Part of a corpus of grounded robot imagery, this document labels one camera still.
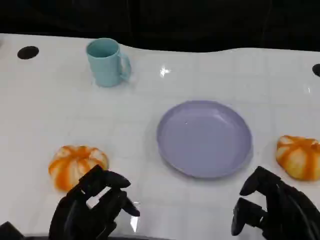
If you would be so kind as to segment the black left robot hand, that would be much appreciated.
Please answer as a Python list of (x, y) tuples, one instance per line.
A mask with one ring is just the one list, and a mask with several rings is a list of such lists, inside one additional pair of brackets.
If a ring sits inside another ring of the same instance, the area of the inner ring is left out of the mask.
[(116, 217), (125, 211), (139, 217), (128, 198), (124, 176), (96, 165), (80, 178), (58, 203), (52, 217), (50, 240), (106, 240), (116, 229)]

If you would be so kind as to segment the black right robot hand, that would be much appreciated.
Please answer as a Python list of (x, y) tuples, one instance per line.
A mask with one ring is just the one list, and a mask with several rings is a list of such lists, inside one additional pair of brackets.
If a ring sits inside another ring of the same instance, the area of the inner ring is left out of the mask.
[[(247, 199), (259, 192), (266, 198), (266, 210)], [(245, 181), (234, 209), (231, 234), (237, 236), (245, 225), (259, 228), (266, 240), (318, 240), (320, 212), (301, 191), (279, 176), (258, 166)]]

